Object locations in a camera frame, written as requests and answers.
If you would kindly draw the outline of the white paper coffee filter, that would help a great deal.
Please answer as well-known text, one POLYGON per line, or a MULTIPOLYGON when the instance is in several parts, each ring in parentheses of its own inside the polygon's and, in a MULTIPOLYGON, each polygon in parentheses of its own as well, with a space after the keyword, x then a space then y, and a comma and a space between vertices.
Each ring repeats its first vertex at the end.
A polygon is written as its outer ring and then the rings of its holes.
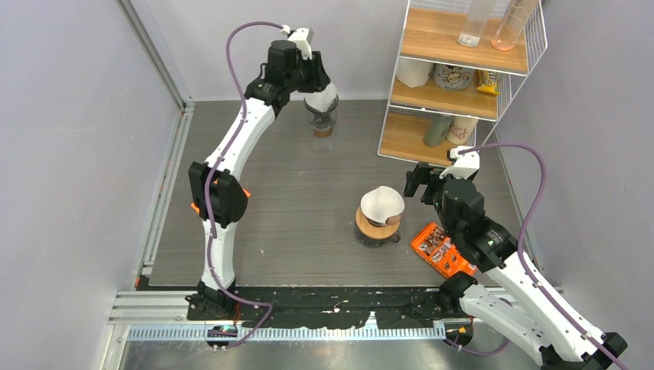
POLYGON ((379 186, 364 194, 360 200, 363 214, 374 220, 404 213, 403 196, 392 187, 379 186))

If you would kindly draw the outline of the pink transparent plastic dripper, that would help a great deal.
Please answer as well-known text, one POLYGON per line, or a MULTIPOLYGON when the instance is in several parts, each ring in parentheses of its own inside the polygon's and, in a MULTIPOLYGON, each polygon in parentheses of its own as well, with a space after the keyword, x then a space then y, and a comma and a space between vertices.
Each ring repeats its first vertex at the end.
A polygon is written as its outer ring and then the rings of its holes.
POLYGON ((393 225, 399 224, 402 218, 403 213, 386 217, 383 220, 374 220, 370 217, 366 217, 367 221, 374 227, 391 227, 393 225))

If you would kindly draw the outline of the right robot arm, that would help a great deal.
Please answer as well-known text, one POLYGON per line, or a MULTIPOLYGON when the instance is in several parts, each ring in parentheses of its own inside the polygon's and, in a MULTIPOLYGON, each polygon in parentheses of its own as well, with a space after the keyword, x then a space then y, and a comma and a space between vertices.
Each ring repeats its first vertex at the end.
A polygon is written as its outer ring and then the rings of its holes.
POLYGON ((406 173, 403 194, 434 206, 446 237, 459 254, 514 298, 515 308, 457 272, 439 287, 440 306, 450 316, 479 318, 516 344, 542 369, 607 369, 628 348, 616 332, 603 332, 583 318, 543 278, 517 241, 486 215, 472 179, 418 163, 406 173))

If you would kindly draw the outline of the smoky grey plastic dripper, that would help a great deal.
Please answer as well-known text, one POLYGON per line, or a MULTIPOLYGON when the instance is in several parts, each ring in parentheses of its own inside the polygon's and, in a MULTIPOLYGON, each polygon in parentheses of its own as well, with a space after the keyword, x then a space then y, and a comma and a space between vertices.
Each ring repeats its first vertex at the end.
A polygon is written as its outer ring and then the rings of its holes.
POLYGON ((308 123, 318 131, 327 131, 331 129, 337 122, 337 107, 339 105, 339 97, 335 97, 330 104, 327 105, 326 111, 320 111, 317 107, 310 104, 307 99, 304 99, 305 108, 308 111, 308 123))

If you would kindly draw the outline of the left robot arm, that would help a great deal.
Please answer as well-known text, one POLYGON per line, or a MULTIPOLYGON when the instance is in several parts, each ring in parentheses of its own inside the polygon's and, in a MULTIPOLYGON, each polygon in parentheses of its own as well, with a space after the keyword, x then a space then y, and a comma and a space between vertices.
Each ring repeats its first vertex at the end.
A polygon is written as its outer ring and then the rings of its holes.
POLYGON ((305 40, 273 41, 259 76, 238 92, 241 108, 228 133, 210 156, 188 170, 192 205, 202 219, 207 246, 197 293, 187 301, 193 314, 219 319, 231 317, 240 302, 234 293, 234 237, 248 205, 239 180, 252 150, 292 93, 305 94, 317 137, 332 134, 339 104, 320 52, 305 40))

